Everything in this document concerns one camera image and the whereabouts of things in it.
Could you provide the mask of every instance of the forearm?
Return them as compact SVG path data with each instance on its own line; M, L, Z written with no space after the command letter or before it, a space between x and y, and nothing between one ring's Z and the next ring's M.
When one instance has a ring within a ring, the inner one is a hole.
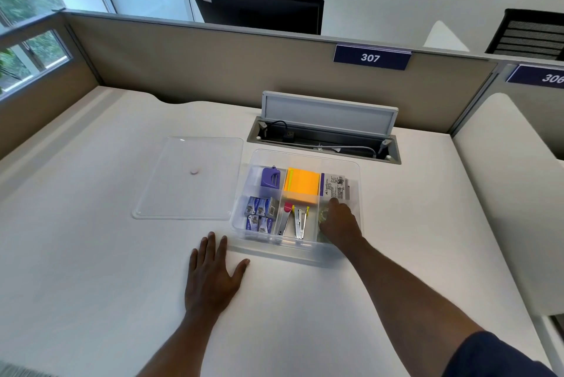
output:
M439 377L479 325L364 238L344 251L376 307L384 329L412 377Z
M185 317L137 377L198 377L217 317Z

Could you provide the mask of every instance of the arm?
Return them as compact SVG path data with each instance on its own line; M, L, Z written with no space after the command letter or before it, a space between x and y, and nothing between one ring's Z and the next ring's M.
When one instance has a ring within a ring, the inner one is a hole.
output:
M483 331L457 306L374 249L347 205L331 199L320 229L356 269L412 377L441 376L462 342Z
M230 277L225 267L227 238L215 252L215 233L210 232L192 250L184 292L186 315L182 323L137 377L197 377L215 321L239 289L250 260L242 260Z

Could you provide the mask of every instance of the blue sleeve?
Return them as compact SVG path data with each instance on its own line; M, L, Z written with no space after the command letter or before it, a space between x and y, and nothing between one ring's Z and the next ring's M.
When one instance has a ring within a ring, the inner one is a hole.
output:
M486 331L469 336L458 348L443 377L556 377L542 363Z

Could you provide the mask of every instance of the desk number sign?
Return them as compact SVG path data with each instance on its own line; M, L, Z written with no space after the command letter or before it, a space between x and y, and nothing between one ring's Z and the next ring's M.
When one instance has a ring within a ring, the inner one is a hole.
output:
M335 47L333 62L405 70L411 58L411 52L400 49L354 46L338 44Z
M564 69L519 65L507 79L508 83L519 83L547 88L564 88Z

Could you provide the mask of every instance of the left hand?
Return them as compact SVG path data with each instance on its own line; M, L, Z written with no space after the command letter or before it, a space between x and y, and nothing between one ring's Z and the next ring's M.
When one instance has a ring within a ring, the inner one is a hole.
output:
M215 233L200 242L200 250L193 249L190 255L188 281L184 292L184 304L188 318L207 316L217 319L239 290L241 280L250 259L242 260L233 276L229 276L225 266L227 237L223 236L215 251Z

